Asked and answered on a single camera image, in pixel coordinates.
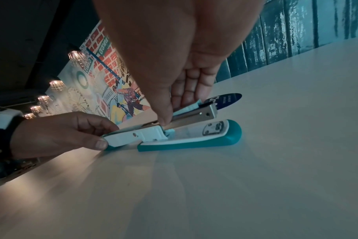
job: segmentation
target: fingernail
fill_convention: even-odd
[[[164,121],[164,119],[162,117],[158,117],[158,123],[161,125],[161,126],[165,126],[166,123]]]
[[[97,150],[105,150],[108,147],[108,142],[105,139],[100,139],[96,142],[95,148]]]

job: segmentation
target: teal wooden wall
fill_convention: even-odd
[[[217,82],[358,37],[358,0],[268,0],[246,40],[222,63]]]

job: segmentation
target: wall mural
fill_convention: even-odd
[[[150,108],[99,22],[80,47],[83,64],[69,62],[58,75],[66,87],[48,89],[52,102],[40,116],[82,111],[120,124]]]

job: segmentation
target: finger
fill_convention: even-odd
[[[171,86],[171,103],[173,109],[180,108],[186,85],[186,71],[183,70],[174,84]]]
[[[77,120],[77,129],[81,131],[95,128],[99,130],[105,130],[107,133],[111,133],[119,130],[119,127],[112,121],[99,115],[77,112],[75,117]]]
[[[182,107],[195,103],[195,90],[199,77],[200,69],[190,69],[186,71],[186,85],[181,102]]]
[[[157,114],[158,122],[163,126],[170,123],[173,114],[170,87],[150,87],[143,92],[152,110]]]
[[[216,80],[220,65],[201,69],[201,75],[195,92],[195,100],[202,100],[204,102],[207,99]]]
[[[67,131],[66,143],[74,148],[84,147],[93,150],[105,150],[108,147],[108,142],[105,139],[76,130]]]

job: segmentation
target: hand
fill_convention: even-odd
[[[173,109],[206,100],[222,61],[246,38],[264,2],[94,0],[113,45],[163,125]]]
[[[81,147],[104,150],[108,143],[99,136],[118,129],[107,118],[83,112],[30,119],[16,128],[10,148],[18,159],[54,156]]]

